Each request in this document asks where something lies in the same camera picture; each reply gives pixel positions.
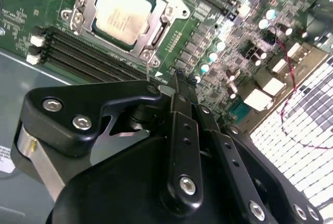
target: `cpu socket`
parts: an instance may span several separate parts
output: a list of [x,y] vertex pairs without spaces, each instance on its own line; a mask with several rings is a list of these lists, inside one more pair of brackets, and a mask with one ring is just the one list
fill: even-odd
[[75,34],[152,67],[161,63],[156,51],[171,25],[189,16],[182,0],[76,0],[61,12]]

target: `red wire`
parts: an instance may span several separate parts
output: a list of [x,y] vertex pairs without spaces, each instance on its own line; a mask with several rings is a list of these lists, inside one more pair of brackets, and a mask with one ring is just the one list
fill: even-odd
[[[294,75],[294,70],[293,70],[293,66],[291,64],[291,60],[290,60],[290,57],[288,56],[288,50],[286,49],[286,46],[283,44],[282,41],[280,41],[279,39],[277,40],[277,43],[280,45],[281,49],[283,51],[285,51],[285,54],[286,54],[286,58],[287,58],[287,63],[288,63],[288,66],[289,66],[289,71],[290,71],[290,76],[291,76],[291,80],[292,80],[292,92],[291,94],[289,95],[289,97],[287,98],[286,102],[285,102],[285,105],[283,106],[282,110],[281,110],[281,113],[280,113],[280,116],[281,116],[281,129],[283,131],[283,133],[288,136],[288,133],[286,132],[285,128],[284,128],[284,117],[285,117],[285,114],[286,114],[286,107],[287,105],[289,104],[289,101],[292,99],[292,97],[294,96],[294,94],[296,93],[297,91],[297,85],[296,85],[296,79],[295,79],[295,75]],[[332,149],[332,148],[327,148],[327,147],[316,147],[316,146],[313,146],[313,145],[308,145],[308,144],[302,144],[300,141],[295,141],[292,137],[291,139],[296,142],[296,143],[299,143],[301,145],[303,145],[303,147],[307,147],[307,148],[314,148],[314,149],[318,149],[318,150],[329,150],[329,149]]]

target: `sticker label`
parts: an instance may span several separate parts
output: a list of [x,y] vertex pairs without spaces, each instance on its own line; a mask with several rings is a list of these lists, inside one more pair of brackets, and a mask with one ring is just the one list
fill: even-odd
[[10,158],[10,149],[0,146],[0,171],[12,173],[15,165]]

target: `white connector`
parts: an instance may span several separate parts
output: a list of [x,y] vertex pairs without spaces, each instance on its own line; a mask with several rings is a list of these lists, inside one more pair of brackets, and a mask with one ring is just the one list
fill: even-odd
[[28,54],[27,55],[27,59],[26,59],[26,61],[29,64],[32,64],[32,65],[38,64],[40,60],[41,60],[41,56],[39,56],[39,55],[31,55],[31,54]]
[[37,47],[43,46],[44,41],[45,41],[45,38],[40,37],[40,36],[31,36],[31,39],[30,39],[30,43]]

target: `motherboard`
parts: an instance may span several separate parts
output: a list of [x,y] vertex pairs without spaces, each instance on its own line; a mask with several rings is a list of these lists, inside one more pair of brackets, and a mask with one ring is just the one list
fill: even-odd
[[328,57],[306,31],[315,2],[0,0],[0,47],[77,83],[185,73],[216,119],[252,131],[292,93],[290,65],[300,84]]

